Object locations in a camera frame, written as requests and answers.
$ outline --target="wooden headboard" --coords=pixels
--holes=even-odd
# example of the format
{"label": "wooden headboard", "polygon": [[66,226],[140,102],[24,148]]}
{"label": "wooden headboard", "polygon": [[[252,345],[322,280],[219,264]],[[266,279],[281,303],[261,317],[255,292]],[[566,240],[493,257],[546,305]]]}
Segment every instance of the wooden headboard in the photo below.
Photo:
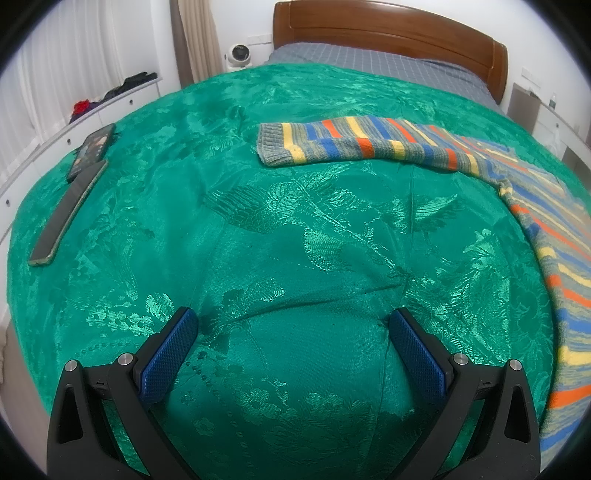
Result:
{"label": "wooden headboard", "polygon": [[443,60],[474,72],[501,102],[507,49],[488,35],[449,18],[366,0],[294,0],[275,4],[273,43],[320,42]]}

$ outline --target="striped knitted blanket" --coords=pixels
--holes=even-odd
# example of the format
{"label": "striped knitted blanket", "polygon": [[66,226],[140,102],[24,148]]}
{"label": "striped knitted blanket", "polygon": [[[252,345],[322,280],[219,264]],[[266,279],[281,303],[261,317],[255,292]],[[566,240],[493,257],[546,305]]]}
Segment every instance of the striped knitted blanket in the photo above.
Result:
{"label": "striped knitted blanket", "polygon": [[461,171],[497,188],[537,254],[553,301],[558,362],[540,434],[543,456],[554,456],[591,398],[591,220],[583,203],[507,147],[402,119],[261,124],[257,149],[270,167],[381,158]]}

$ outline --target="smartphone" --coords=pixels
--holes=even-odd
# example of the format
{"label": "smartphone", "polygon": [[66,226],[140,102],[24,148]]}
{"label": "smartphone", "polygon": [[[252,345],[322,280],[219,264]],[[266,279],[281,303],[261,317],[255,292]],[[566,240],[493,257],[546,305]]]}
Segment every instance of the smartphone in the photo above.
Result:
{"label": "smartphone", "polygon": [[101,160],[76,176],[39,235],[29,257],[29,265],[47,265],[52,262],[61,237],[107,165],[106,160]]}
{"label": "smartphone", "polygon": [[82,146],[78,149],[76,159],[70,167],[66,180],[68,183],[74,181],[76,176],[86,167],[100,161],[105,154],[106,148],[109,146],[109,140],[115,130],[115,124],[107,125],[96,132],[92,132]]}

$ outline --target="window curtain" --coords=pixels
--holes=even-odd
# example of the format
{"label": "window curtain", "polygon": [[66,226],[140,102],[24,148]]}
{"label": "window curtain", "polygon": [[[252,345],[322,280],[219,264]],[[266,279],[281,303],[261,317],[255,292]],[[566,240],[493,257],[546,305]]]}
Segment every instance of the window curtain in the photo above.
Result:
{"label": "window curtain", "polygon": [[15,57],[0,77],[0,186],[40,143],[22,94],[19,70]]}
{"label": "window curtain", "polygon": [[201,82],[221,73],[222,55],[209,0],[171,0],[170,10],[181,84]]}
{"label": "window curtain", "polygon": [[39,144],[64,128],[72,106],[123,81],[111,2],[62,0],[0,77],[0,186]]}

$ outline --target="metal screw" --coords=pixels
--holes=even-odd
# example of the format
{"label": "metal screw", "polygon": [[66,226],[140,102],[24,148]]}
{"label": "metal screw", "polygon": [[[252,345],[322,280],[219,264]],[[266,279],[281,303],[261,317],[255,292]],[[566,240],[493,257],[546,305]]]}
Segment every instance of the metal screw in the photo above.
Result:
{"label": "metal screw", "polygon": [[453,356],[453,361],[458,365],[466,365],[470,359],[463,353],[456,353]]}
{"label": "metal screw", "polygon": [[134,354],[132,353],[122,353],[121,355],[119,355],[119,358],[117,359],[117,363],[119,365],[129,365],[131,362],[134,361]]}
{"label": "metal screw", "polygon": [[69,360],[64,365],[64,370],[66,372],[73,372],[74,370],[76,370],[77,366],[78,366],[78,362],[76,360]]}
{"label": "metal screw", "polygon": [[522,368],[521,362],[519,360],[515,360],[514,358],[512,358],[511,360],[509,360],[509,366],[513,370],[515,370],[516,372],[518,372]]}

